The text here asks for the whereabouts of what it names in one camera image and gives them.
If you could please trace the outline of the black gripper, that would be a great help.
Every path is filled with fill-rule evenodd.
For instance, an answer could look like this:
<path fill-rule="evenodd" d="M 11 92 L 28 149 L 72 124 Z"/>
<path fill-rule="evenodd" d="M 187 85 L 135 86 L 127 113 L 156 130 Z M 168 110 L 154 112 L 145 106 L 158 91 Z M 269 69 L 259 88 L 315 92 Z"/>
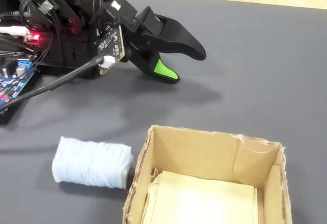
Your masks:
<path fill-rule="evenodd" d="M 106 36 L 113 43 L 116 61 L 131 61 L 144 74 L 168 84 L 179 82 L 179 75 L 167 67 L 160 53 L 185 54 L 204 60 L 202 44 L 178 21 L 156 15 L 147 6 L 141 13 L 126 0 L 106 0 L 111 28 Z"/>

